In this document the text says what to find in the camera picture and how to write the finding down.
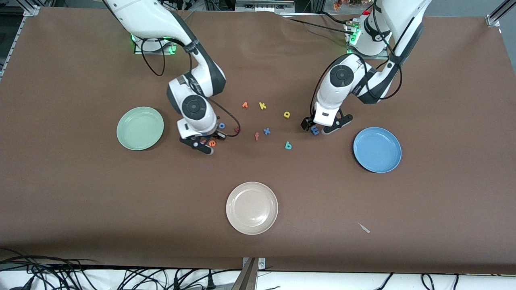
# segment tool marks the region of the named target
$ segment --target brown table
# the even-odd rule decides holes
[[[107,10],[42,8],[27,20],[0,82],[2,246],[116,265],[233,268],[262,256],[279,270],[514,273],[516,78],[498,29],[426,17],[399,94],[374,106],[350,96],[342,108],[353,122],[314,137],[299,124],[324,68],[346,51],[342,34],[268,12],[199,12],[187,23],[227,76],[215,99],[243,128],[212,156],[178,141],[165,90],[188,70],[181,49],[156,77]],[[149,59],[160,69],[161,56]],[[137,106],[158,109],[166,126],[142,152],[115,134]],[[354,159],[353,139],[370,126],[401,142],[390,173]],[[279,202],[258,236],[225,217],[246,181]]]

